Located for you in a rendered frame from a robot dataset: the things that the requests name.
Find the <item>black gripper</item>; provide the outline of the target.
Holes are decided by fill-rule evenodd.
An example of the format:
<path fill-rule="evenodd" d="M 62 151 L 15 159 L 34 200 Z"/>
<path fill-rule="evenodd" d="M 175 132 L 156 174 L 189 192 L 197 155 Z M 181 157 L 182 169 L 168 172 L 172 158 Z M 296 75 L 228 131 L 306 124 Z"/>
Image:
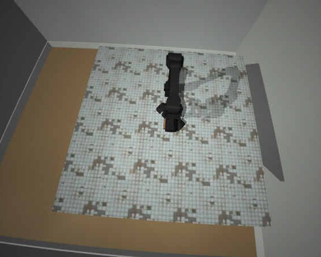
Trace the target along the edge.
<path fill-rule="evenodd" d="M 164 111 L 164 104 L 165 103 L 161 103 L 158 107 L 157 107 L 157 112 L 161 114 L 162 111 Z M 162 113 L 162 117 L 164 117 L 164 112 Z M 179 131 L 183 126 L 185 125 L 185 123 L 179 119 L 177 119 L 177 124 L 176 124 L 176 130 Z"/>

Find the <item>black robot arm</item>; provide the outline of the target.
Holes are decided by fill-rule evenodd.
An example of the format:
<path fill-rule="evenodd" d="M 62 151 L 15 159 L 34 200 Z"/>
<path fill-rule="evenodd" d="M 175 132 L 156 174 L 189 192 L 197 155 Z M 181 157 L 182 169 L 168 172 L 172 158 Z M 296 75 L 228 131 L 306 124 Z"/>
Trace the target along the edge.
<path fill-rule="evenodd" d="M 165 131 L 176 132 L 177 119 L 182 116 L 183 106 L 180 103 L 179 74 L 183 67 L 184 56 L 178 53 L 168 53 L 166 55 L 166 66 L 169 69 L 168 80 L 164 84 L 165 97 L 164 119 L 166 119 Z"/>

